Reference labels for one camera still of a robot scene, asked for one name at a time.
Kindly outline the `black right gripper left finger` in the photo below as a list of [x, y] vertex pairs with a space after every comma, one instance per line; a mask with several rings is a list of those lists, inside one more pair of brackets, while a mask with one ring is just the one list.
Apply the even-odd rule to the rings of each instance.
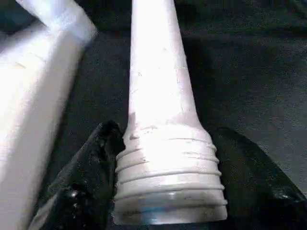
[[29, 229], [106, 229], [114, 194], [116, 156], [124, 148], [118, 124], [100, 123], [48, 187]]

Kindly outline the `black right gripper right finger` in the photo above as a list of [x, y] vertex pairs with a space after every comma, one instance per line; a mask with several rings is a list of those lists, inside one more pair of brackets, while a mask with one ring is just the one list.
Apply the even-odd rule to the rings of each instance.
[[256, 143], [226, 127], [211, 135], [232, 229], [307, 228], [306, 197]]

